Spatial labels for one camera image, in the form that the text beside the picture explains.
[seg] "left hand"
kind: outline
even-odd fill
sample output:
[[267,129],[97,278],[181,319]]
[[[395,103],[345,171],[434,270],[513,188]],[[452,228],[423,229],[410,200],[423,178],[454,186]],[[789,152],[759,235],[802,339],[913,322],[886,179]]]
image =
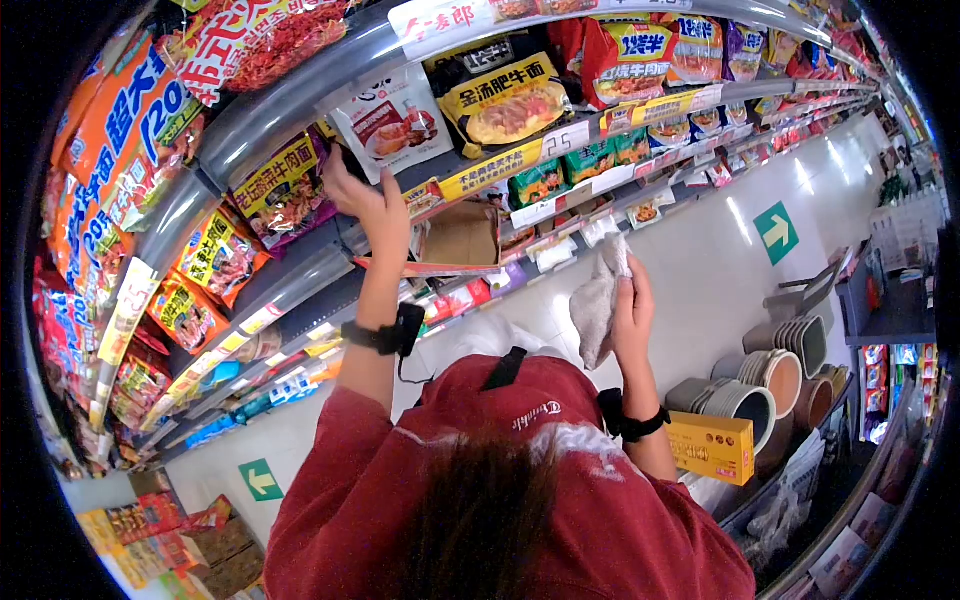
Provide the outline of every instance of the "left hand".
[[343,151],[334,144],[324,166],[324,189],[337,210],[354,216],[367,233],[373,261],[403,269],[410,247],[410,213],[389,170],[380,173],[383,194],[347,171]]

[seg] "gray cloth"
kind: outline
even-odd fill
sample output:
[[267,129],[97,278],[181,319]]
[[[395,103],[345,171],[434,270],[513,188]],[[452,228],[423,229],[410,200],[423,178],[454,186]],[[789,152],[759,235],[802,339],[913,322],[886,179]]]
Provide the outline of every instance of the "gray cloth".
[[627,252],[623,233],[608,233],[590,281],[570,296],[570,319],[580,334],[580,356],[588,371],[599,367],[610,353],[617,278],[633,277]]

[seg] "hand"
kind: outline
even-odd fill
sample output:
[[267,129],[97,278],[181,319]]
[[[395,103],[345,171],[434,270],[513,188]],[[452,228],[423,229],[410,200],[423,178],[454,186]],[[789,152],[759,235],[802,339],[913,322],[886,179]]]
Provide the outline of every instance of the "hand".
[[373,261],[403,270],[410,248],[410,213],[400,186],[388,169],[380,172],[383,194],[347,171],[343,151],[334,144],[324,166],[324,189],[337,210],[356,217],[367,233]]
[[613,354],[625,380],[637,376],[647,364],[650,329],[654,322],[654,294],[647,269],[629,253],[627,263],[634,278],[621,277],[617,281],[611,336]]

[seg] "white floor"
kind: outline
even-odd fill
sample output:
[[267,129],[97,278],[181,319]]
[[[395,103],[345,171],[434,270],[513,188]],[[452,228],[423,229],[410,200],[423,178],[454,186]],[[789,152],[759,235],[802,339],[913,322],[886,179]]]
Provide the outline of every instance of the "white floor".
[[[714,362],[725,354],[742,352],[743,333],[769,321],[762,302],[777,293],[778,283],[815,276],[838,246],[866,239],[882,172],[879,148],[865,127],[868,122],[857,118],[628,236],[649,270],[657,300],[650,355],[661,397],[687,377],[709,377]],[[753,220],[780,201],[800,244],[774,267]],[[590,269],[590,260],[581,260],[490,310],[577,356],[579,338],[568,300]],[[832,304],[836,325],[828,336],[828,362],[846,364],[850,354],[835,295]],[[454,331],[456,327],[418,343],[405,361],[405,378],[429,376],[453,343]],[[579,357],[575,361],[582,367]],[[588,376],[601,390],[622,384],[612,359]],[[395,420],[413,406],[420,387],[397,382]],[[313,443],[324,398],[317,394],[282,407],[173,461],[167,472],[185,508],[199,511],[225,493],[266,543],[280,502],[255,502],[237,466],[266,458],[286,490]]]

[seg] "yellow box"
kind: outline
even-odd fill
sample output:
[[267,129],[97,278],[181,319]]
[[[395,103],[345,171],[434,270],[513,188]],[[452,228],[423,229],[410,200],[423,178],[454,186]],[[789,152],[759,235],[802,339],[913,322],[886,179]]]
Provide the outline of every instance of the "yellow box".
[[754,422],[670,411],[677,467],[742,486],[754,476]]

